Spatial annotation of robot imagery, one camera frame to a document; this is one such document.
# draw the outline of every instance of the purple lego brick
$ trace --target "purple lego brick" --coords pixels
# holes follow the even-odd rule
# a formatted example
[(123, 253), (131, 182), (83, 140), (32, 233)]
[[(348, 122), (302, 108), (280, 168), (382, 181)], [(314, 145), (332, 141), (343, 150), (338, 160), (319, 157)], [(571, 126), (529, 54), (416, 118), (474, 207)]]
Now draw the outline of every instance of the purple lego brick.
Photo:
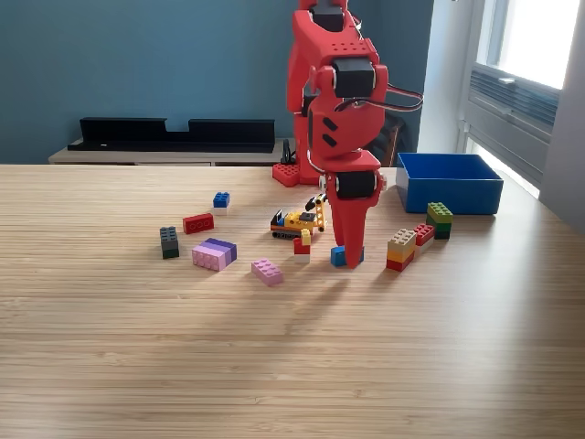
[(252, 263), (252, 272), (268, 286), (274, 286), (284, 282), (284, 274), (277, 265), (268, 259), (260, 259)]
[(221, 245), (222, 247), (228, 247), (231, 250), (231, 261), (234, 262), (238, 259), (238, 246), (236, 244), (232, 244), (231, 242), (226, 241), (214, 240), (213, 238), (209, 238), (207, 242)]
[(197, 245), (193, 249), (193, 264), (220, 272), (227, 267), (226, 253)]
[(205, 241), (199, 244), (202, 247), (207, 247), (208, 249), (217, 250), (218, 252), (222, 252), (226, 255), (226, 265), (230, 265), (233, 261), (231, 260), (231, 251), (228, 247), (224, 247), (222, 245), (212, 244), (211, 242)]

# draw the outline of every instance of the blue plastic bin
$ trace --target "blue plastic bin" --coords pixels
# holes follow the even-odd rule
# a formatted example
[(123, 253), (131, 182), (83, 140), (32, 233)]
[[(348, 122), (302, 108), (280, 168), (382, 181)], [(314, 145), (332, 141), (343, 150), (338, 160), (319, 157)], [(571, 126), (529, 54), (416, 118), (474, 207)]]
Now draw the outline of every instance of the blue plastic bin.
[(399, 154), (396, 186), (408, 213), (441, 202), (455, 215), (494, 215), (504, 180), (479, 155)]

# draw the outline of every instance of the window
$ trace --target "window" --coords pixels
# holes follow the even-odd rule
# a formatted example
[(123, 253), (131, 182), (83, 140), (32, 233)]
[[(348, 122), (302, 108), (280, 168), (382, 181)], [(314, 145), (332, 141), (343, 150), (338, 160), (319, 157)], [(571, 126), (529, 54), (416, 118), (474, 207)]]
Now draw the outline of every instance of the window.
[(580, 0), (486, 2), (479, 63), (562, 89)]
[(580, 0), (477, 0), (474, 7), (458, 151), (469, 150), (472, 138), (539, 187)]

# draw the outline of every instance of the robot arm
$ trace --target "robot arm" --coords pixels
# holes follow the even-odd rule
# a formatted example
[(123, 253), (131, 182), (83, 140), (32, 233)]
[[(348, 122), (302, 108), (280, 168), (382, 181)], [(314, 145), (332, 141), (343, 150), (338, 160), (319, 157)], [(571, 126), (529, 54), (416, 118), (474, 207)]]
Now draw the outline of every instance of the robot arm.
[[(367, 210), (377, 205), (386, 186), (378, 171), (380, 163), (361, 148), (379, 134), (386, 109), (417, 111), (422, 96), (388, 85), (388, 69), (380, 64), (372, 42), (362, 38), (347, 0), (300, 0), (292, 29), (295, 42), (287, 106), (299, 117), (295, 120), (297, 160), (308, 162), (321, 174), (320, 187), (333, 212), (335, 240), (346, 246), (347, 265), (355, 268), (362, 253)], [(316, 94), (310, 101), (303, 96), (307, 81)], [(386, 104), (388, 91), (419, 98), (419, 102), (411, 107)]]

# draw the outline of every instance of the white wall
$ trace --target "white wall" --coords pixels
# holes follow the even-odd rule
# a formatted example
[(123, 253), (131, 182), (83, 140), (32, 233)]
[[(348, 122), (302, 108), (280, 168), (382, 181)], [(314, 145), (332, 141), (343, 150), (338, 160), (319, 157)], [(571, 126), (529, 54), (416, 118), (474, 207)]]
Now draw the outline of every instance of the white wall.
[(540, 200), (585, 233), (585, 2), (581, 2), (565, 86), (548, 149)]
[(473, 1), (435, 0), (419, 152), (453, 153), (457, 147), (472, 16)]

